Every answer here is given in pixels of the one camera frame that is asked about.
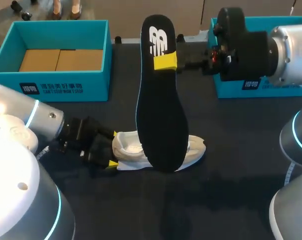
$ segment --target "new balance logo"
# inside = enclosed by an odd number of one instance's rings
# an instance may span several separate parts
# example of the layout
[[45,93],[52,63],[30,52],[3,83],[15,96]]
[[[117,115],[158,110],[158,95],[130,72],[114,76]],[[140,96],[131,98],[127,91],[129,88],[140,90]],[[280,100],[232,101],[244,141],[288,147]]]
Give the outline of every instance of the new balance logo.
[[150,53],[153,56],[164,55],[164,51],[167,50],[167,36],[166,33],[159,29],[157,30],[155,27],[150,27],[150,42],[153,46],[150,46]]

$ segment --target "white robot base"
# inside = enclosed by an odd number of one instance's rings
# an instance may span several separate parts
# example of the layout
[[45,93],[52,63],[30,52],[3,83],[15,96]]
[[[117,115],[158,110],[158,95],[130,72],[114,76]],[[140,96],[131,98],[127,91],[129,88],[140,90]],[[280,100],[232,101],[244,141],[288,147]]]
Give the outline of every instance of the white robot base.
[[275,194],[269,218],[276,240],[302,240],[302,175]]
[[72,240],[69,203],[35,156],[0,137],[0,240]]

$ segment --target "mannequin leg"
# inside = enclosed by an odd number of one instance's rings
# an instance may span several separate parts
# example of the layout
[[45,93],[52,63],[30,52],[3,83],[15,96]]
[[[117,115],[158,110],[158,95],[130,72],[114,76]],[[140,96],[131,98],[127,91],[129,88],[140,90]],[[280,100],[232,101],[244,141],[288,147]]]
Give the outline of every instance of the mannequin leg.
[[81,16],[82,5],[81,0],[73,0],[71,18],[76,20]]
[[54,20],[60,20],[62,17],[62,5],[61,0],[53,0],[53,14]]
[[61,1],[60,0],[53,0],[53,13],[59,14],[61,10]]

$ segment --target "white sneaker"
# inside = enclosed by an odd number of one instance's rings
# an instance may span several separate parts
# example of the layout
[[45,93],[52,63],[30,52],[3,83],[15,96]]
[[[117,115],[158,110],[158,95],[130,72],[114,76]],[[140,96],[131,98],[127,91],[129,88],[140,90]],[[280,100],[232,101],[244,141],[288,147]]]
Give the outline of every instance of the white sneaker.
[[[148,161],[137,131],[118,132],[112,142],[113,153],[118,159],[118,170],[138,170],[152,167]],[[183,164],[177,171],[196,163],[204,154],[204,140],[198,136],[189,135],[188,149]]]

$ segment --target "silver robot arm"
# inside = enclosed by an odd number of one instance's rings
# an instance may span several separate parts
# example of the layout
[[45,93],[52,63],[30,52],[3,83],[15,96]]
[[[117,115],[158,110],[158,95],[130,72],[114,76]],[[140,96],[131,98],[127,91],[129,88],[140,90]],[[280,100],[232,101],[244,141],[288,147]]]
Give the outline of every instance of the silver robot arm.
[[276,86],[302,85],[302,25],[279,26],[270,33],[278,47],[278,65],[269,81]]

